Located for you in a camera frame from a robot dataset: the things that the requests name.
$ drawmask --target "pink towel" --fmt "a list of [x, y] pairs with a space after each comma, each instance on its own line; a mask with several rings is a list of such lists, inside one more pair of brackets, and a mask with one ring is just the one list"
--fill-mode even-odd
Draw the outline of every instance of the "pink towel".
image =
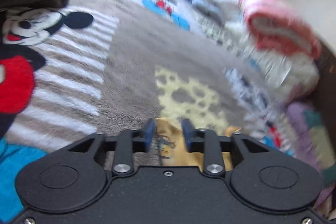
[[239, 5], [258, 48], [320, 56], [321, 45], [312, 28], [283, 1], [239, 0]]

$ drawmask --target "screw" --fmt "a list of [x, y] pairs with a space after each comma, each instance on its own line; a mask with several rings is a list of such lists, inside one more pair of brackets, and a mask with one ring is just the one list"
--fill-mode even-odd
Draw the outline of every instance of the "screw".
[[223, 166], [221, 166], [219, 164], [210, 164], [210, 165], [207, 166], [207, 170], [210, 173], [217, 174], [217, 173], [222, 172], [224, 170], [224, 168], [223, 168]]
[[166, 177], [171, 177], [174, 173], [171, 171], [166, 171], [163, 173]]
[[32, 219], [32, 218], [26, 218], [24, 221], [23, 221], [24, 224], [35, 224], [35, 220]]
[[127, 164], [117, 164], [113, 169], [118, 173], [126, 173], [130, 171], [131, 167]]
[[305, 218], [304, 220], [302, 220], [301, 223], [302, 224], [313, 224], [313, 220], [310, 218]]

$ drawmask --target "yellow patch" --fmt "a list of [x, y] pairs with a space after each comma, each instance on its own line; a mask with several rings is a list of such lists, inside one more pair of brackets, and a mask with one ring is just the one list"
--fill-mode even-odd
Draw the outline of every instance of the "yellow patch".
[[[228, 123], [225, 113], [221, 110], [218, 114], [208, 110], [210, 105], [219, 106], [219, 95], [216, 91], [203, 85], [197, 79], [189, 78], [189, 83], [181, 80], [177, 73], [166, 68], [157, 66], [155, 69], [156, 85], [164, 91], [159, 95], [159, 102], [163, 108], [161, 116], [168, 118], [172, 125], [181, 128], [179, 118], [189, 118], [196, 128], [211, 128], [219, 135], [223, 135]], [[159, 81], [159, 77], [165, 76], [167, 83]], [[177, 102], [172, 98], [174, 91], [184, 89], [188, 95], [195, 100], [195, 103]], [[203, 93], [203, 97], [195, 94], [195, 89]]]

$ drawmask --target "black nose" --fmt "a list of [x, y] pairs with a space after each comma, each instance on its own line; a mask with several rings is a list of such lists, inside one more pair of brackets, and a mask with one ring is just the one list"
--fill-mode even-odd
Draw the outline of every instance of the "black nose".
[[19, 22], [19, 27], [22, 29], [29, 29], [31, 27], [31, 24], [29, 21], [23, 20]]

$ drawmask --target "black robotic gripper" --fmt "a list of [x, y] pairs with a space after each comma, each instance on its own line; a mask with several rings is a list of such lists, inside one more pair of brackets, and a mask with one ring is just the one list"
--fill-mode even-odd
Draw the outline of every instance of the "black robotic gripper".
[[[314, 211], [322, 178], [309, 165], [236, 133], [217, 136], [182, 121], [196, 166], [133, 166], [155, 133], [150, 119], [118, 136], [92, 134], [23, 168], [16, 190], [24, 205], [13, 224], [322, 224]], [[104, 170], [114, 151], [112, 170]], [[222, 152], [230, 152], [226, 171]]]

